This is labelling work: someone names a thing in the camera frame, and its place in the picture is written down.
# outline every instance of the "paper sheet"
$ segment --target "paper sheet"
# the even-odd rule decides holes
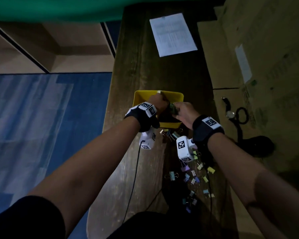
[[[182,13],[149,22],[160,57],[197,50]]]

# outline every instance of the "blue floor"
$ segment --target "blue floor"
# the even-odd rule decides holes
[[[0,76],[0,212],[102,133],[111,73]],[[87,238],[87,213],[69,238]]]

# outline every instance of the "black shirt sleeve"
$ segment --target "black shirt sleeve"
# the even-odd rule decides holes
[[[61,212],[43,197],[23,197],[0,213],[0,238],[64,237],[65,225]]]

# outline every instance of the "watch face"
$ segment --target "watch face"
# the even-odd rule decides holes
[[[234,118],[235,117],[235,113],[232,111],[228,111],[226,112],[226,116],[230,119],[230,118]]]

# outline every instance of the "right hand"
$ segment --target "right hand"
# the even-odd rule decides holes
[[[178,110],[178,115],[173,115],[173,117],[192,130],[192,124],[200,114],[189,102],[175,102],[174,105]]]

